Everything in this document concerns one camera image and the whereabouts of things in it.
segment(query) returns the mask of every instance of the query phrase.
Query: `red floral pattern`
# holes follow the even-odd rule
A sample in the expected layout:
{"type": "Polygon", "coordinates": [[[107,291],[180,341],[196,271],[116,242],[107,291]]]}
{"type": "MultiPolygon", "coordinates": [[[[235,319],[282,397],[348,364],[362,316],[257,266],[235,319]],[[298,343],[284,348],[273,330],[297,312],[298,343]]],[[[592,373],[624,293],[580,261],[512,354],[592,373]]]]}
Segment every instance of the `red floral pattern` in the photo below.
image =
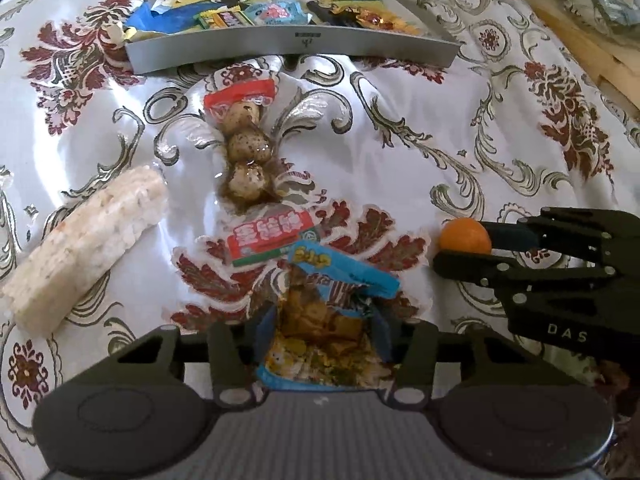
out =
{"type": "Polygon", "coordinates": [[[393,219],[385,212],[370,208],[364,220],[358,222],[358,235],[355,240],[343,236],[330,243],[331,247],[347,254],[364,253],[373,247],[393,226],[393,219]]]}
{"type": "Polygon", "coordinates": [[[370,68],[402,68],[413,76],[421,75],[427,81],[433,81],[439,85],[444,81],[444,70],[433,66],[397,59],[385,59],[384,57],[362,57],[359,59],[370,68]]]}
{"type": "Polygon", "coordinates": [[[524,73],[551,122],[542,124],[542,131],[562,145],[567,168],[577,168],[585,180],[602,172],[612,180],[609,136],[598,127],[596,107],[586,101],[574,74],[564,66],[536,62],[526,63],[524,73]]]}
{"type": "Polygon", "coordinates": [[[351,211],[344,200],[333,202],[331,213],[324,209],[316,211],[316,217],[321,219],[319,225],[325,233],[330,233],[336,227],[347,227],[347,220],[350,216],[351,211]]]}
{"type": "Polygon", "coordinates": [[[213,307],[202,308],[189,303],[184,307],[185,312],[175,312],[171,315],[171,321],[177,323],[185,330],[202,332],[207,326],[216,321],[242,321],[246,319],[244,309],[236,312],[224,312],[213,307]]]}
{"type": "Polygon", "coordinates": [[[34,64],[27,78],[38,93],[49,134],[76,124],[94,91],[108,88],[109,80],[123,87],[143,82],[131,73],[124,47],[111,43],[104,29],[126,19],[131,7],[131,0],[104,0],[89,7],[77,24],[56,29],[48,22],[38,34],[43,45],[20,52],[34,64]]]}
{"type": "Polygon", "coordinates": [[[231,86],[234,83],[260,77],[262,70],[249,64],[235,64],[225,68],[220,77],[224,86],[231,86]]]}
{"type": "Polygon", "coordinates": [[[31,339],[24,345],[14,344],[14,353],[9,356],[7,376],[12,382],[12,394],[22,399],[25,410],[32,402],[39,403],[49,391],[49,371],[42,365],[43,362],[44,355],[33,349],[31,339]]]}
{"type": "Polygon", "coordinates": [[[500,46],[500,37],[498,37],[496,31],[492,28],[483,30],[478,39],[486,50],[491,50],[492,52],[500,46]]]}
{"type": "Polygon", "coordinates": [[[400,272],[418,265],[424,253],[426,240],[404,235],[396,243],[388,242],[379,252],[369,258],[369,263],[386,272],[400,272]]]}
{"type": "Polygon", "coordinates": [[[235,303],[244,298],[264,270],[264,266],[261,266],[235,272],[230,276],[230,280],[225,280],[209,265],[199,267],[184,254],[178,257],[177,267],[182,273],[182,280],[191,285],[193,290],[222,303],[235,303]]]}

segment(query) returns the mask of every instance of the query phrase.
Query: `snack wrapper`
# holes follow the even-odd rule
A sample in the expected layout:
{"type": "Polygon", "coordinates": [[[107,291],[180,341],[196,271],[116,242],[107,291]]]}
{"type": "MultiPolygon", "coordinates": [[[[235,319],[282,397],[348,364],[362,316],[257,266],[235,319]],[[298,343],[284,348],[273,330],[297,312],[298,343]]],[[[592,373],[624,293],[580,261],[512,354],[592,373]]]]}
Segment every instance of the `snack wrapper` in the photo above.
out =
{"type": "Polygon", "coordinates": [[[239,210],[277,202],[270,164],[274,156],[272,140],[260,129],[264,107],[273,102],[273,79],[250,80],[231,85],[204,97],[208,120],[222,132],[229,170],[220,194],[239,210]]]}
{"type": "Polygon", "coordinates": [[[245,14],[255,25],[308,25],[310,16],[297,0],[268,0],[247,7],[245,14]]]}
{"type": "Polygon", "coordinates": [[[257,376],[272,389],[376,388],[391,370],[370,341],[366,296],[394,298],[399,280],[329,247],[301,240],[289,248],[289,290],[257,376]]]}
{"type": "Polygon", "coordinates": [[[321,236],[309,211],[288,210],[234,227],[226,246],[231,264],[241,267],[279,258],[298,240],[319,241],[321,236]]]}
{"type": "Polygon", "coordinates": [[[363,28],[375,30],[387,30],[389,32],[401,32],[412,36],[421,36],[423,31],[410,25],[405,20],[388,10],[373,9],[364,6],[359,7],[334,7],[332,13],[339,18],[347,16],[348,20],[355,20],[363,28]]]}
{"type": "Polygon", "coordinates": [[[195,16],[202,28],[228,28],[252,26],[253,23],[245,15],[240,7],[229,10],[205,10],[195,16]]]}

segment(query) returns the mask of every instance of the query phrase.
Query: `blue snack bag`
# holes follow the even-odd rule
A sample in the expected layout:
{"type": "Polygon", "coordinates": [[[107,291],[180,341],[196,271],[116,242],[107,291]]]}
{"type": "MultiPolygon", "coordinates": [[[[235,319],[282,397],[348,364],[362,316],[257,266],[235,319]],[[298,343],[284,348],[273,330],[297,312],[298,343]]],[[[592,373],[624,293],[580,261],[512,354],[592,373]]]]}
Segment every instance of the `blue snack bag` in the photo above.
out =
{"type": "Polygon", "coordinates": [[[277,390],[377,388],[391,370],[369,340],[363,296],[394,298],[399,280],[330,247],[300,240],[289,250],[289,290],[257,376],[277,390]]]}

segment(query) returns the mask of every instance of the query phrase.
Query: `floral tablecloth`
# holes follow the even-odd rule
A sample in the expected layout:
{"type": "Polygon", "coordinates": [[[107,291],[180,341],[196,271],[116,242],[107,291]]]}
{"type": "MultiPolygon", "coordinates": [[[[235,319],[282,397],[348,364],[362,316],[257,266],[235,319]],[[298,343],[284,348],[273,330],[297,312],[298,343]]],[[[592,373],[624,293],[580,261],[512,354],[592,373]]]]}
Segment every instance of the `floral tablecloth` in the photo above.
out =
{"type": "MultiPolygon", "coordinates": [[[[487,290],[428,269],[453,216],[514,222],[542,206],[640,214],[640,130],[589,81],[522,0],[417,0],[463,42],[447,70],[392,59],[267,56],[132,75],[105,27],[143,0],[21,0],[0,7],[0,279],[67,214],[132,165],[156,162],[172,194],[156,229],[48,339],[0,326],[0,476],[46,472],[31,418],[53,388],[159,324],[184,332],[242,317],[282,291],[277,261],[224,264],[216,196],[220,137],[202,97],[249,77],[278,85],[265,128],[279,139],[278,187],[322,223],[325,243],[401,279],[392,301],[443,330],[506,332],[487,290]]],[[[567,266],[549,251],[530,267],[567,266]]],[[[516,338],[587,383],[593,360],[516,338]]],[[[441,386],[446,387],[443,376],[441,386]]],[[[188,368],[203,395],[208,377],[188,368]]],[[[610,476],[640,470],[619,444],[610,476]]]]}

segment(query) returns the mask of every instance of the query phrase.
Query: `small orange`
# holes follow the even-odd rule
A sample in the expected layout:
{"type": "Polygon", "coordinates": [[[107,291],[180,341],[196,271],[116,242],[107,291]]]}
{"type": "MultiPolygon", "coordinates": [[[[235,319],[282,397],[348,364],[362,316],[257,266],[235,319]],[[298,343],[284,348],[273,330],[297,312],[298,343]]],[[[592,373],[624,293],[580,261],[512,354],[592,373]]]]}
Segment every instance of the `small orange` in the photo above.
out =
{"type": "Polygon", "coordinates": [[[454,218],[447,222],[438,241],[441,249],[463,253],[491,254],[491,238],[484,226],[473,218],[454,218]]]}

